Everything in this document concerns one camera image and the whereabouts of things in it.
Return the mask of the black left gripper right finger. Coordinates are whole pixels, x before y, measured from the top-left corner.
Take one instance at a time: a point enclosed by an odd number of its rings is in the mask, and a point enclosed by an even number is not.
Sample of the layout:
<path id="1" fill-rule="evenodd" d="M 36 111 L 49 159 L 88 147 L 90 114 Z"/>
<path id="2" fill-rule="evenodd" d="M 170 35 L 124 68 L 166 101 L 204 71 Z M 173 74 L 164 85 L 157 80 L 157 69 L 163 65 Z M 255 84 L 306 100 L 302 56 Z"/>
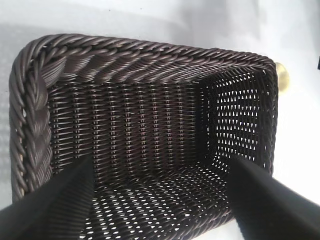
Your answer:
<path id="1" fill-rule="evenodd" d="M 318 240 L 320 207 L 245 158 L 228 163 L 227 195 L 246 240 Z"/>

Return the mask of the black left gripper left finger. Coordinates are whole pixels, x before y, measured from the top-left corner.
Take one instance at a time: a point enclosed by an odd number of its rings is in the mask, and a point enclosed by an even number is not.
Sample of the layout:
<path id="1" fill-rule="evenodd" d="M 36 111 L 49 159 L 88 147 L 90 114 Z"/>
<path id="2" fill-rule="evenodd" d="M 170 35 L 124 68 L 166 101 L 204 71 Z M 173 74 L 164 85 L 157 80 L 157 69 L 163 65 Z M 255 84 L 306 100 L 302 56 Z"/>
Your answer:
<path id="1" fill-rule="evenodd" d="M 0 238 L 77 240 L 93 195 L 92 160 L 77 159 L 36 191 L 0 211 Z"/>

